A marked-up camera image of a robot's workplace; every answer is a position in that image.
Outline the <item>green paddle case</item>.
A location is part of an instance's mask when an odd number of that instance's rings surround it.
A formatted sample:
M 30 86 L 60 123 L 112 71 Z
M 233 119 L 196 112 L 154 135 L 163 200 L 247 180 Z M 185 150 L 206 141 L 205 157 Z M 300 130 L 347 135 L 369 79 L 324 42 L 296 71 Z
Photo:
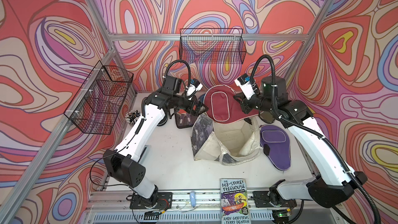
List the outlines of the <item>green paddle case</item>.
M 273 124 L 275 122 L 275 118 L 271 112 L 260 111 L 258 117 L 267 124 Z

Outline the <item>maroon paddle case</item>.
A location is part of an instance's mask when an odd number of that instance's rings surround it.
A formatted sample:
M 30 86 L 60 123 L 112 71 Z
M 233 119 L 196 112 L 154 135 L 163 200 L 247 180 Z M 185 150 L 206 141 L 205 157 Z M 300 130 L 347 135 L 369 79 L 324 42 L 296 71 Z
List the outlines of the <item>maroon paddle case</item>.
M 236 92 L 227 85 L 211 87 L 204 94 L 204 104 L 208 107 L 207 116 L 216 123 L 229 124 L 257 116 L 258 111 L 243 113 L 240 104 L 233 98 Z

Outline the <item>purple paddle case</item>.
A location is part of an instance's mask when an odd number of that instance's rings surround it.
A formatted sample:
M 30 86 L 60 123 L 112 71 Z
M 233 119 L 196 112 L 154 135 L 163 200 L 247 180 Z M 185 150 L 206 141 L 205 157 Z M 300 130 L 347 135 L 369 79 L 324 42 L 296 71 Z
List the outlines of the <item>purple paddle case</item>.
M 260 128 L 260 145 L 276 169 L 280 171 L 290 169 L 290 138 L 282 128 L 271 124 L 263 125 Z

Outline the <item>white canvas tote bag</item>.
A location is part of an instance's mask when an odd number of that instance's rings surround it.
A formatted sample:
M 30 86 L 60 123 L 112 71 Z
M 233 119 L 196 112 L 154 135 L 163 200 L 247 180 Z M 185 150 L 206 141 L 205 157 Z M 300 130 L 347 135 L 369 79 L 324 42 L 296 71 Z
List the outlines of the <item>white canvas tote bag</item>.
M 191 147 L 195 161 L 215 161 L 224 166 L 243 164 L 261 153 L 260 126 L 255 117 L 221 124 L 201 115 L 192 127 Z

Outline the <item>black paddle case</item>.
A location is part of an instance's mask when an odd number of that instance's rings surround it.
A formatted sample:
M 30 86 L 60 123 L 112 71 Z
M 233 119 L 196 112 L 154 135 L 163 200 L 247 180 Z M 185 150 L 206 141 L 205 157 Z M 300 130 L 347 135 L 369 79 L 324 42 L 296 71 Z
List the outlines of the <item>black paddle case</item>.
M 168 120 L 169 120 L 169 117 L 168 117 L 168 116 L 165 116 L 165 117 L 157 124 L 157 126 L 158 126 L 158 127 L 164 126 L 164 125 L 167 123 Z

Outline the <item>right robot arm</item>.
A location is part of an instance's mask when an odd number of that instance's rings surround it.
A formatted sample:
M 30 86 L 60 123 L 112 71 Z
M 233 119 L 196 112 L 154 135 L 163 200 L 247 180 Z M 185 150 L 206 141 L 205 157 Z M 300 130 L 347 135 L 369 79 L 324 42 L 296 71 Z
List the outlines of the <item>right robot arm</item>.
M 289 100 L 286 81 L 276 76 L 271 56 L 262 55 L 255 63 L 251 75 L 243 74 L 235 80 L 241 93 L 234 95 L 245 114 L 252 110 L 268 112 L 294 135 L 315 164 L 317 176 L 296 181 L 284 179 L 276 182 L 268 192 L 271 204 L 281 205 L 285 201 L 300 199 L 314 201 L 324 208 L 334 209 L 345 221 L 352 223 L 337 205 L 347 201 L 355 190 L 359 190 L 368 202 L 374 223 L 381 223 L 379 210 L 365 190 L 368 178 L 355 171 L 322 133 L 317 120 L 307 105 L 300 100 Z

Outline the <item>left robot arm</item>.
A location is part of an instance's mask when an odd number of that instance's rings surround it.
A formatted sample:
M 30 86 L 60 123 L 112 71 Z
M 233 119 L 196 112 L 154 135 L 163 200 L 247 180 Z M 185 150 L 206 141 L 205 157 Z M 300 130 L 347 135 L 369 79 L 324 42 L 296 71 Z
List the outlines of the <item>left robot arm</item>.
M 158 188 L 146 177 L 146 169 L 139 163 L 144 148 L 156 127 L 172 117 L 171 110 L 183 110 L 192 116 L 205 113 L 208 108 L 196 98 L 202 84 L 188 71 L 188 83 L 180 92 L 183 80 L 166 72 L 161 87 L 142 100 L 141 114 L 124 140 L 103 156 L 108 175 L 130 187 L 145 200 L 154 203 Z

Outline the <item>cup of pencils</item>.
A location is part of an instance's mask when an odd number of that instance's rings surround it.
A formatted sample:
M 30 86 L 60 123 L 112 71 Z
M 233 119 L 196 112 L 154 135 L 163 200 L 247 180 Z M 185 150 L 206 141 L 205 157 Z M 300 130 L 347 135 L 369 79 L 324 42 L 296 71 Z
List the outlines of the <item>cup of pencils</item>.
M 130 112 L 126 113 L 125 115 L 125 120 L 130 126 L 134 126 L 135 123 L 138 121 L 138 119 L 141 116 L 141 112 L 138 110 L 131 110 Z

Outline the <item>small blue white device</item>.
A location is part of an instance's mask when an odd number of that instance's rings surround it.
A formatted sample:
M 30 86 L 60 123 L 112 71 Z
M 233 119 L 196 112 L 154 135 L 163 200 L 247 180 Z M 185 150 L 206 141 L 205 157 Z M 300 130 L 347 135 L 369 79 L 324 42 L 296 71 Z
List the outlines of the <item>small blue white device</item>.
M 191 191 L 189 193 L 189 197 L 190 197 L 190 205 L 192 207 L 196 207 L 197 203 L 196 203 L 196 195 L 195 195 L 195 191 Z

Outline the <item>treehouse paperback book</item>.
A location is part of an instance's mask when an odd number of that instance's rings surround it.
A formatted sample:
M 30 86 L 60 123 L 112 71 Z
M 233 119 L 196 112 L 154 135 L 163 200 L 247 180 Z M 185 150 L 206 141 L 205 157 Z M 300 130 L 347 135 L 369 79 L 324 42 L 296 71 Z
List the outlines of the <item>treehouse paperback book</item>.
M 220 180 L 222 224 L 250 224 L 247 186 L 244 179 Z

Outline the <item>right base connector box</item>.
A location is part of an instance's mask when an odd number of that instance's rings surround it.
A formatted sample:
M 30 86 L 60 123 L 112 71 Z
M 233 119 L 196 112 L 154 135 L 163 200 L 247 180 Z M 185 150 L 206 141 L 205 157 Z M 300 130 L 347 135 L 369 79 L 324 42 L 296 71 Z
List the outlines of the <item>right base connector box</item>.
M 291 212 L 287 210 L 273 210 L 272 222 L 274 224 L 287 224 L 290 220 Z

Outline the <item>green circuit board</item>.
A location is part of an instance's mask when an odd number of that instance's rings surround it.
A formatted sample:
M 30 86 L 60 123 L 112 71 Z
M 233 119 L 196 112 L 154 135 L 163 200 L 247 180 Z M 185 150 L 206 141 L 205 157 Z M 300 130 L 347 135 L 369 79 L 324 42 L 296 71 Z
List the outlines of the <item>green circuit board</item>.
M 144 220 L 145 221 L 157 221 L 159 220 L 160 216 L 162 215 L 162 212 L 145 212 L 144 213 Z

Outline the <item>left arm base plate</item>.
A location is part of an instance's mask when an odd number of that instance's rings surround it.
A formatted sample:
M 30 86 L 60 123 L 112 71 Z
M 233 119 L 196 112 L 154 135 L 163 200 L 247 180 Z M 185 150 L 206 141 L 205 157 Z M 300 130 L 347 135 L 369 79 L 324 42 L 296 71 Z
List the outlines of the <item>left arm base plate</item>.
M 130 209 L 167 210 L 172 207 L 173 193 L 170 191 L 157 192 L 150 199 L 133 193 L 132 195 L 128 195 L 126 200 L 130 202 Z

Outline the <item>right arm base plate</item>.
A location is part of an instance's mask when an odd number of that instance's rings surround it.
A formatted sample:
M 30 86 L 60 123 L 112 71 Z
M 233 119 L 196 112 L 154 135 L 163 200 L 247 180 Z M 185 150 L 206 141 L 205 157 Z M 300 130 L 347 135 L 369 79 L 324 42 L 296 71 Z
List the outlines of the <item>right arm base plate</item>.
M 251 197 L 257 208 L 295 208 L 295 200 L 285 200 L 276 191 L 254 191 Z

